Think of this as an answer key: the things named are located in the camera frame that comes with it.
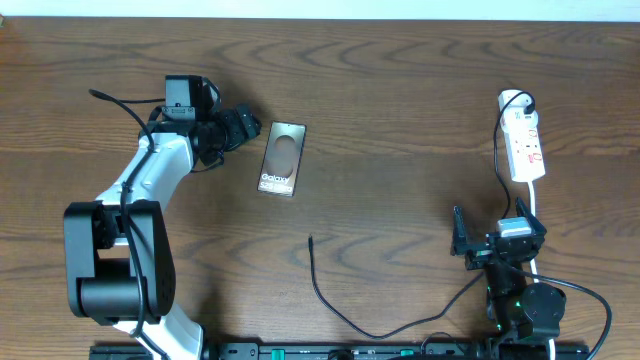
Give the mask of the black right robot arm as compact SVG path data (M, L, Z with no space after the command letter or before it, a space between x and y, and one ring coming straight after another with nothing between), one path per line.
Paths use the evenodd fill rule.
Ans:
M566 295L554 286L527 281L522 265L538 255L547 233L523 200L516 200L517 216L502 219L497 230L474 242L462 208L453 210L451 254L465 258L469 271L481 270L488 283L488 306L499 330L492 346L541 346L560 334Z

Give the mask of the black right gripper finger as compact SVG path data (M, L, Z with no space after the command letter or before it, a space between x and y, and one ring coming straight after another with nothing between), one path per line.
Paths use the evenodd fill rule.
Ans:
M466 226L462 214L462 208L455 206L453 209L453 234L452 245L459 246L467 243Z
M517 197L515 200L515 208L517 215L527 220L533 235L546 234L546 228L540 223L540 221L536 218L536 216L532 213L532 211L520 197Z

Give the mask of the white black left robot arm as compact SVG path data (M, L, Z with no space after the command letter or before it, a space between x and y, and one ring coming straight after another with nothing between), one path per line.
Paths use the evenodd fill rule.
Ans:
M214 359L204 328L175 302L176 271L164 211L179 183L203 161L260 134L245 105L188 120L152 115L123 173L89 202L64 212L67 295L71 312L135 338L152 359Z

